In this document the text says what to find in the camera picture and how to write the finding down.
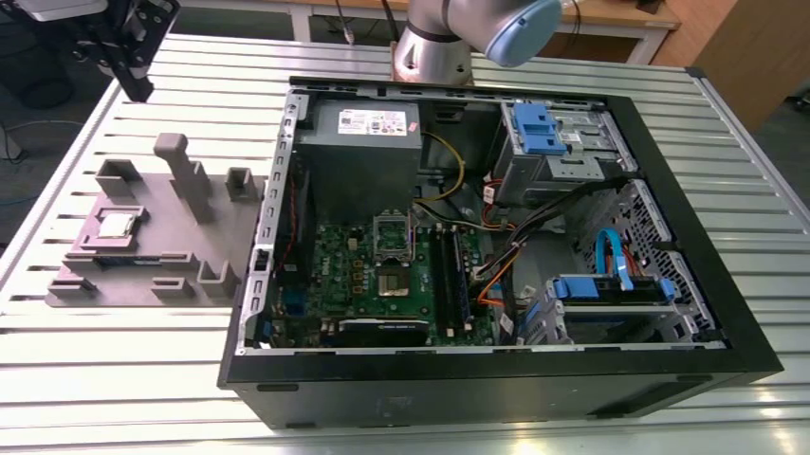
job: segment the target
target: floor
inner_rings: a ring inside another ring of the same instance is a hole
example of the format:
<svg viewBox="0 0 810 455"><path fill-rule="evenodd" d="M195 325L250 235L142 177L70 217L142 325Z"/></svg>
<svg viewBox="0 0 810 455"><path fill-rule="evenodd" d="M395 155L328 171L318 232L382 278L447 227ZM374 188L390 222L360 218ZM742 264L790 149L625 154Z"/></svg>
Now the floor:
<svg viewBox="0 0 810 455"><path fill-rule="evenodd" d="M314 17L312 39L343 43L336 21ZM350 27L359 45L388 46L390 34L384 21L355 19ZM247 11L184 9L175 25L178 33L246 38L292 39L292 27L284 15ZM66 62L76 85L72 101L50 110L24 108L0 87L0 120L12 127L33 120L72 120L84 122L110 84L92 64ZM17 165L0 159L0 253L13 237L39 192L44 188L62 157L71 146L79 127L71 124L44 123L12 133L13 140L27 151L27 159ZM754 134L759 145L794 187L805 204L810 205L810 108L797 112L785 103L767 123Z"/></svg>

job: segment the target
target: white table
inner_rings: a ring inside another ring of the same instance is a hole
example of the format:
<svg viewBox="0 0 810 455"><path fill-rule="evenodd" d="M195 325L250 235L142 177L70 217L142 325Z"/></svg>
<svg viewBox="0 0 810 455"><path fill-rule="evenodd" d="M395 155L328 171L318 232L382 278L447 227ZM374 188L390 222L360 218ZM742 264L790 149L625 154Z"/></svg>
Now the white table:
<svg viewBox="0 0 810 455"><path fill-rule="evenodd" d="M315 15L338 16L335 5L307 5L300 3L288 3L267 0L183 0L184 7L207 9L239 9L247 11L283 12L290 15L292 21L292 34L295 41L311 42L310 17ZM407 12L394 10L394 18L398 21L407 20ZM343 7L344 17L363 17L371 19L384 19L384 11L380 8L352 8ZM638 42L633 52L627 57L629 64L649 64L658 52L658 48L667 38L667 33L675 28L675 24L647 22L650 27L626 27L595 24L582 24L579 34L597 36L615 36L619 38L633 38ZM561 24L557 27L561 33L571 33L574 25Z"/></svg>
<svg viewBox="0 0 810 455"><path fill-rule="evenodd" d="M482 85L635 99L786 372L638 420L271 431L215 386L230 308L52 309L46 286L106 158L167 172L152 142L176 132L208 175L231 166L267 174L287 78L384 80L390 57L378 47L174 35L152 66L150 103L111 87L0 259L0 451L810 453L807 211L711 87L673 68L538 60L502 71L482 58L474 68Z"/></svg>

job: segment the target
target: green circuit board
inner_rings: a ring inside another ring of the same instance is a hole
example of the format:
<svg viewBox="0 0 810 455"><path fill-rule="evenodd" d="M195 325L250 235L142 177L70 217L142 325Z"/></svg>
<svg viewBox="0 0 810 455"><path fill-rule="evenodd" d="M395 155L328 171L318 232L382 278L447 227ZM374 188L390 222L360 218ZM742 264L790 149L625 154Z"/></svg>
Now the green circuit board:
<svg viewBox="0 0 810 455"><path fill-rule="evenodd" d="M430 271L430 228L400 233L387 230L382 239L391 247L412 243L411 262L379 263L374 258L372 225L318 227L312 261L312 283L307 291L306 313L291 320L288 331L315 347L314 321L346 318L419 319L430 323L430 345L481 346L493 344L490 317L474 318L473 330L449 337L436 330L432 276ZM459 231L463 259L470 268L481 264L479 237L474 230Z"/></svg>

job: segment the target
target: black computer chassis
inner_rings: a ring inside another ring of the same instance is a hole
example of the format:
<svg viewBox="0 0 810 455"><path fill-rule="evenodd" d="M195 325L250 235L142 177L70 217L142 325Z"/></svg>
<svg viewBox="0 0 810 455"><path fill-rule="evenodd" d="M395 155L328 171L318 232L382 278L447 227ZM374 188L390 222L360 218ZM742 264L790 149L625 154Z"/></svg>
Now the black computer chassis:
<svg viewBox="0 0 810 455"><path fill-rule="evenodd" d="M356 87L446 90L457 100L546 96L601 100L614 115L727 349L498 354L234 355L236 299L218 385L270 428L392 427L638 417L782 366L630 98L523 89L291 78L356 96Z"/></svg>

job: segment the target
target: aluminum table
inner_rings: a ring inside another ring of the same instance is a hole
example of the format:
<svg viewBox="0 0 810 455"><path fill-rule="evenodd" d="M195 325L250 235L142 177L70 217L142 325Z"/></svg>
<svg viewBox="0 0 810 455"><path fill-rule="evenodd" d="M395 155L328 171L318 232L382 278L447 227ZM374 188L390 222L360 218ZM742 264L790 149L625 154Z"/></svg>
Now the aluminum table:
<svg viewBox="0 0 810 455"><path fill-rule="evenodd" d="M634 98L786 367L753 386L634 420L271 431L215 386L231 308L48 307L104 159L167 172L155 136L184 133L208 175L231 166L267 175L288 77L387 80L388 71L384 47L171 35L150 102L111 86L0 259L0 451L809 453L807 210L711 85L681 69L535 60L505 70L475 58L474 76L479 85Z"/></svg>

